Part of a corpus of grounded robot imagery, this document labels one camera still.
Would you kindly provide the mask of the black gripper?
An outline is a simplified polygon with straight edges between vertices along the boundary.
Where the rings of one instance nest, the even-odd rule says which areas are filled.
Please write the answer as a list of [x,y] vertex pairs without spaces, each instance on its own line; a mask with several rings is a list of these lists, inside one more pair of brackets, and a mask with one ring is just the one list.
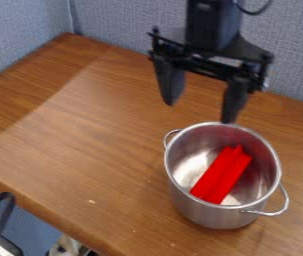
[[150,58],[163,102],[173,106],[185,92],[186,72],[200,73],[229,85],[224,94],[221,122],[237,121],[249,92],[260,90],[273,63],[273,54],[241,34],[242,18],[264,14],[273,2],[250,10],[245,0],[188,0],[182,28],[151,37]]

